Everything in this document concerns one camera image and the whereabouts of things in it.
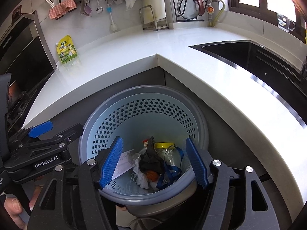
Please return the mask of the left hand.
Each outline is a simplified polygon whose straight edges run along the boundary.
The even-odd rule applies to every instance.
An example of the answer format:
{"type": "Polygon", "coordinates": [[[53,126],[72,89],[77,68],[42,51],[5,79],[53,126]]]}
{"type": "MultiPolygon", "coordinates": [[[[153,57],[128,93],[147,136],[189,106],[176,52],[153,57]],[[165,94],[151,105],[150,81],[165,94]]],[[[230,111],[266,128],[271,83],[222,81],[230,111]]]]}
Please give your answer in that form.
{"type": "Polygon", "coordinates": [[[26,211],[29,208],[33,211],[36,201],[42,191],[43,183],[41,182],[44,176],[40,176],[34,179],[33,182],[27,182],[26,184],[12,185],[5,190],[4,208],[12,221],[19,229],[27,229],[30,218],[30,213],[26,211]],[[25,198],[29,200],[28,206],[22,205],[18,199],[18,192],[24,192],[24,188],[27,189],[25,198]]]}

